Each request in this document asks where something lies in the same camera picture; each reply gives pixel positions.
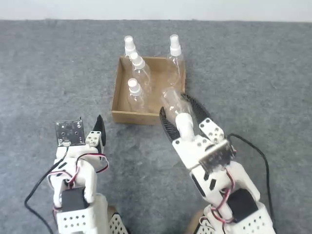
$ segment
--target circuit board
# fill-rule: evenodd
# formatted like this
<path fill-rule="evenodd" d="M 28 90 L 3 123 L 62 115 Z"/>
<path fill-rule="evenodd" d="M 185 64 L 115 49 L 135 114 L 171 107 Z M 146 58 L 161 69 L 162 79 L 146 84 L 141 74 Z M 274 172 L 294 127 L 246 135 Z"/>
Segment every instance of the circuit board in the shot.
<path fill-rule="evenodd" d="M 82 120 L 56 121 L 58 146 L 85 145 Z"/>

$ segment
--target gray carpet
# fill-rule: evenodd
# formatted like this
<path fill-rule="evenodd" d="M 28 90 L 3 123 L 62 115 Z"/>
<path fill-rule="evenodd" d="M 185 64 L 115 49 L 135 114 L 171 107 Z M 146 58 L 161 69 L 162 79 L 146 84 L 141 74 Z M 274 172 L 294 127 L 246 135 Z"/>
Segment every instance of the gray carpet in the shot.
<path fill-rule="evenodd" d="M 133 234 L 186 229 L 206 203 L 162 128 L 116 124 L 110 113 L 123 37 L 160 56 L 172 33 L 186 57 L 187 92 L 226 133 L 267 154 L 278 233 L 310 233 L 312 24 L 90 20 L 0 21 L 1 233 L 46 233 L 23 200 L 55 158 L 53 121 L 82 117 L 87 133 L 98 114 L 111 163 L 98 191 Z M 268 205 L 262 159 L 234 145 Z M 55 229 L 46 181 L 30 203 Z"/>

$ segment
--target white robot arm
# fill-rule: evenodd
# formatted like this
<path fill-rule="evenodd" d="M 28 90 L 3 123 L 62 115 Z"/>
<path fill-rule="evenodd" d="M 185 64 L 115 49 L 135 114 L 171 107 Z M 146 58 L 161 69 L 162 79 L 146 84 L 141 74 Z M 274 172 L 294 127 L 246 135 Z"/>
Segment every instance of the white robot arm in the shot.
<path fill-rule="evenodd" d="M 106 197 L 97 193 L 97 173 L 109 168 L 102 153 L 106 141 L 102 117 L 98 116 L 86 140 L 81 119 L 57 121 L 56 133 L 56 159 L 47 179 L 54 190 L 53 214 L 58 233 L 127 234 L 120 215 L 108 215 Z"/>
<path fill-rule="evenodd" d="M 195 233 L 275 234 L 269 213 L 259 201 L 260 192 L 243 166 L 233 161 L 235 150 L 223 130 L 194 98 L 182 97 L 190 102 L 203 135 L 195 136 L 188 113 L 176 116 L 175 127 L 161 108 L 160 120 L 201 195 L 210 203 Z"/>

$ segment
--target white spray cap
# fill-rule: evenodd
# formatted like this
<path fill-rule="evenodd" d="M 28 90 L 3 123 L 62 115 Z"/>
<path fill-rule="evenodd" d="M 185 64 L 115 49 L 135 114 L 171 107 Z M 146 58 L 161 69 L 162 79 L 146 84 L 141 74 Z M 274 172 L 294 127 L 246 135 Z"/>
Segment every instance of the white spray cap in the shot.
<path fill-rule="evenodd" d="M 129 91 L 133 96 L 139 96 L 142 93 L 142 89 L 138 81 L 134 78 L 128 80 Z"/>
<path fill-rule="evenodd" d="M 170 36 L 170 54 L 172 56 L 179 56 L 182 54 L 179 36 L 177 34 L 172 34 Z"/>
<path fill-rule="evenodd" d="M 178 129 L 182 140 L 193 141 L 194 129 L 193 119 L 189 113 L 180 113 L 175 117 L 176 128 Z"/>
<path fill-rule="evenodd" d="M 136 51 L 136 46 L 135 46 L 135 43 L 133 41 L 133 37 L 132 36 L 125 36 L 124 40 L 125 40 L 126 56 L 130 56 L 131 53 Z"/>
<path fill-rule="evenodd" d="M 145 66 L 144 59 L 137 54 L 137 52 L 133 52 L 130 54 L 130 59 L 132 61 L 132 64 L 137 69 L 142 69 Z"/>

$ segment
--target cardboard box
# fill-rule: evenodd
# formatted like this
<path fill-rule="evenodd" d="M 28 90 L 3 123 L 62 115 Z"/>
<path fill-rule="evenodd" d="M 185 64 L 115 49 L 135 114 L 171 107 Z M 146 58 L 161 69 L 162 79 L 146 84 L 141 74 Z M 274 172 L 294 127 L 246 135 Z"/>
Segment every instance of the cardboard box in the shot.
<path fill-rule="evenodd" d="M 116 123 L 131 123 L 131 124 L 160 124 L 159 110 L 162 106 L 160 97 L 162 90 L 168 86 L 166 77 L 166 58 L 162 57 L 143 57 L 145 62 L 150 66 L 152 73 L 152 83 L 154 90 L 149 96 L 150 113 L 131 112 L 127 96 L 129 89 L 127 81 L 131 78 L 131 65 L 127 58 L 119 59 L 115 93 L 112 106 L 113 120 Z M 185 77 L 186 72 L 182 72 L 182 86 L 177 87 L 181 92 L 185 92 Z"/>

